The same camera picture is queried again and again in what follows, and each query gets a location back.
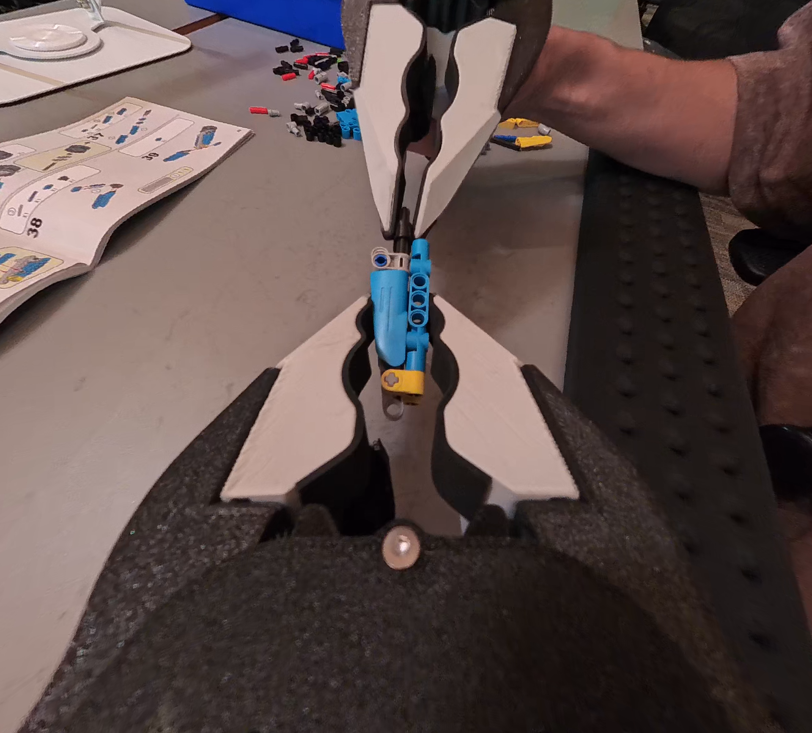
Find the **person's right hand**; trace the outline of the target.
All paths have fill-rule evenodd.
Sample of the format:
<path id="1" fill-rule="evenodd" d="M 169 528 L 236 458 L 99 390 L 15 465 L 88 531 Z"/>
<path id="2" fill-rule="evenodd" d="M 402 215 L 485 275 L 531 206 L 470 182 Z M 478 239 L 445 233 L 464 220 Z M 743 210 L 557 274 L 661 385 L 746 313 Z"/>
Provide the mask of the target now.
<path id="1" fill-rule="evenodd" d="M 640 53 L 590 32 L 553 26 L 504 118 L 526 118 L 590 145 L 628 58 Z"/>

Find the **instruction booklet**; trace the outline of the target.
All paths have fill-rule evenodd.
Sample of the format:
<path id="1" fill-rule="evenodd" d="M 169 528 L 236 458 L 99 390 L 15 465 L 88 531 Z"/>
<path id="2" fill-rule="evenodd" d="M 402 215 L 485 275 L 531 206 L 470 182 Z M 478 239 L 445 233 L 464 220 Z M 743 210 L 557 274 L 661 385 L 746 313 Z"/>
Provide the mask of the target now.
<path id="1" fill-rule="evenodd" d="M 252 137 L 244 126 L 126 97 L 1 145 L 1 321 L 83 275 L 113 232 L 205 176 Z"/>

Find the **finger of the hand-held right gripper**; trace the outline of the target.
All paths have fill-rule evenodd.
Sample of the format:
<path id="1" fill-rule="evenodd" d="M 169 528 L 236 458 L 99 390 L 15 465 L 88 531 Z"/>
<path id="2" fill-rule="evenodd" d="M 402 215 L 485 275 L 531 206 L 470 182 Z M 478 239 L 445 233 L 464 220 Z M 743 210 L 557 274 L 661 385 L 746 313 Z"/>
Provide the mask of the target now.
<path id="1" fill-rule="evenodd" d="M 387 239 L 394 233 L 403 194 L 401 135 L 409 115 L 405 82 L 424 44 L 422 22 L 405 7 L 371 6 L 355 99 L 370 189 Z"/>
<path id="2" fill-rule="evenodd" d="M 516 26 L 486 17 L 458 30 L 449 49 L 449 104 L 439 119 L 439 150 L 421 183 L 414 234 L 427 234 L 459 190 L 496 128 Z"/>

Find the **blue grey yellow brick assembly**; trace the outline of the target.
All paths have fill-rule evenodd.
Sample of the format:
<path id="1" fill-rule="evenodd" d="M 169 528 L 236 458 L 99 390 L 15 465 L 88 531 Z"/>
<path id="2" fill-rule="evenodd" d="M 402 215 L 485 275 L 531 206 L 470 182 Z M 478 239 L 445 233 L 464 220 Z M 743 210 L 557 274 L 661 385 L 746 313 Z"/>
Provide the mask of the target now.
<path id="1" fill-rule="evenodd" d="M 411 251 L 375 248 L 370 292 L 373 332 L 379 357 L 381 403 L 390 421 L 417 405 L 425 391 L 431 292 L 431 250 L 415 239 Z"/>

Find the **person's right forearm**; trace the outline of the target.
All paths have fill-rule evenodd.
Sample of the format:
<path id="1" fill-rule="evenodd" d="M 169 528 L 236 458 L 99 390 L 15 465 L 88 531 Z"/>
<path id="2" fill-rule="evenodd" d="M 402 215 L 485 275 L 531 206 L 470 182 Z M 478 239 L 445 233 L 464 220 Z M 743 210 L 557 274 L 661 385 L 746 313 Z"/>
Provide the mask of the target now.
<path id="1" fill-rule="evenodd" d="M 725 194 L 764 229 L 810 240 L 811 4 L 779 28 L 778 48 L 723 60 L 642 54 L 655 72 L 633 102 L 629 82 L 612 129 L 634 129 L 627 161 Z"/>

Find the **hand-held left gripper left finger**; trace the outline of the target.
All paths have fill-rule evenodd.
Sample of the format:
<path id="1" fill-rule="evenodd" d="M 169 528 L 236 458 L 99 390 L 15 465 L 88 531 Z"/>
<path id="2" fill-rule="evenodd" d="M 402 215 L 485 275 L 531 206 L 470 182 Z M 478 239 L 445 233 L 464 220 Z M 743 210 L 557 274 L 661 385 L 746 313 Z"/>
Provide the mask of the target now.
<path id="1" fill-rule="evenodd" d="M 293 505 L 305 485 L 359 450 L 370 305 L 356 299 L 279 362 L 221 501 Z"/>

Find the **small blue yellow piece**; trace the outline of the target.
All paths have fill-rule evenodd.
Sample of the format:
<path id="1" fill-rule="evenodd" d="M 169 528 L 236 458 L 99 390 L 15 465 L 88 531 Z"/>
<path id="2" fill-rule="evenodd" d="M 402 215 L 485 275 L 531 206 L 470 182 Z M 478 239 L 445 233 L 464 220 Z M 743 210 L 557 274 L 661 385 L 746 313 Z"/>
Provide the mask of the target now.
<path id="1" fill-rule="evenodd" d="M 506 118 L 491 136 L 491 143 L 513 151 L 529 152 L 549 148 L 551 128 L 530 118 Z"/>

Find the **pile of small building pieces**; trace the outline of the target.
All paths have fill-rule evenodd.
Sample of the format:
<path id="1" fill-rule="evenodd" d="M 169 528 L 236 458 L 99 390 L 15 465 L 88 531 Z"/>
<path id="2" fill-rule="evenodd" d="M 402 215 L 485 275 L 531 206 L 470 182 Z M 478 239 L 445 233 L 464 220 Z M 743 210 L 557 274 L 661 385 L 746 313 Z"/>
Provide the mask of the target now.
<path id="1" fill-rule="evenodd" d="M 361 140 L 350 61 L 342 48 L 315 46 L 291 38 L 275 46 L 266 100 L 253 101 L 249 112 L 278 118 L 287 131 L 310 143 L 340 148 Z"/>

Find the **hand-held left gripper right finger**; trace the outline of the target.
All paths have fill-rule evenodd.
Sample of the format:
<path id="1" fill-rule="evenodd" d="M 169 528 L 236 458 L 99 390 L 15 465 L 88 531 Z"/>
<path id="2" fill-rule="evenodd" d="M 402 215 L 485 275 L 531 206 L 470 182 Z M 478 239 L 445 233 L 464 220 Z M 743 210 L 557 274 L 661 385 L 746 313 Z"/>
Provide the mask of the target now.
<path id="1" fill-rule="evenodd" d="M 521 362 L 441 296 L 431 310 L 432 377 L 441 390 L 433 483 L 465 520 L 485 505 L 576 500 L 579 489 Z"/>

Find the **white laptop stand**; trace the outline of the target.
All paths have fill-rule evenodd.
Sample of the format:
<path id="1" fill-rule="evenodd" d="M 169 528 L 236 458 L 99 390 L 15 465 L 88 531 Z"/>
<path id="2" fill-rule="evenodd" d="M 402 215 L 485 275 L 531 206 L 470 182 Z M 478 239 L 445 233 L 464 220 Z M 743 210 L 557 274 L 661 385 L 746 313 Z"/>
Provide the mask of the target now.
<path id="1" fill-rule="evenodd" d="M 102 0 L 1 23 L 1 105 L 170 58 L 188 37 Z"/>

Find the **black perforated panel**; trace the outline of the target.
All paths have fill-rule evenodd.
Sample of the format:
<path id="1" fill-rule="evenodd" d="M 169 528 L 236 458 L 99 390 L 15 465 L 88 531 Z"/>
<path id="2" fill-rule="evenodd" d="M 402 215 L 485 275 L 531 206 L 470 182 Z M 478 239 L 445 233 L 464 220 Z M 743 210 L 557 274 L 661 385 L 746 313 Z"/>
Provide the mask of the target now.
<path id="1" fill-rule="evenodd" d="M 810 731 L 811 662 L 776 499 L 692 187 L 591 150 L 564 393 L 631 458 L 783 731 Z"/>

